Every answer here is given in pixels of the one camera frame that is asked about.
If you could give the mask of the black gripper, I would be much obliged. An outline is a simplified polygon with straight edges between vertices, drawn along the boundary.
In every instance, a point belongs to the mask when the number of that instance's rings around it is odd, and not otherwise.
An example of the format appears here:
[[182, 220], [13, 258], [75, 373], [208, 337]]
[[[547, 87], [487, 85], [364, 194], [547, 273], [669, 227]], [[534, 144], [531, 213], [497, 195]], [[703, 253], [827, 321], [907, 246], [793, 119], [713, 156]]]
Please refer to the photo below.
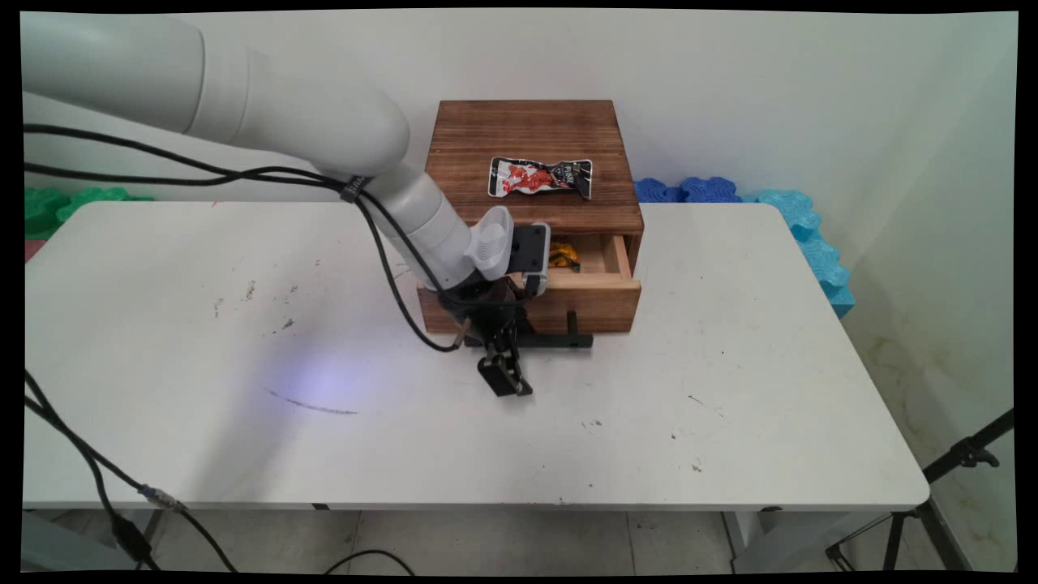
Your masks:
[[524, 304], [538, 294], [538, 285], [529, 278], [519, 287], [509, 276], [486, 280], [482, 274], [471, 274], [440, 295], [445, 311], [465, 329], [465, 346], [483, 346], [479, 374], [497, 397], [529, 396], [530, 382], [521, 369], [517, 326], [524, 315]]

